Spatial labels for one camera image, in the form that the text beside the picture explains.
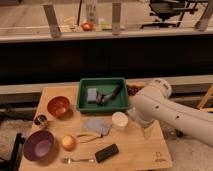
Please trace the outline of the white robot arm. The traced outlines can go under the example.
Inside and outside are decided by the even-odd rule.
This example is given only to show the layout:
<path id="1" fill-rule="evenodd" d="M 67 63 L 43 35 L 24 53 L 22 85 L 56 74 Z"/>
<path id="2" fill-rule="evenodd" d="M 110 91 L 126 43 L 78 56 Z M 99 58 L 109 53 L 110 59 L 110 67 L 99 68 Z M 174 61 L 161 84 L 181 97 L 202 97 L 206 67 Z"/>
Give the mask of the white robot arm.
<path id="1" fill-rule="evenodd" d="M 129 115 L 144 129 L 159 120 L 213 147 L 213 114 L 173 102 L 171 94 L 165 79 L 152 79 L 130 100 Z"/>

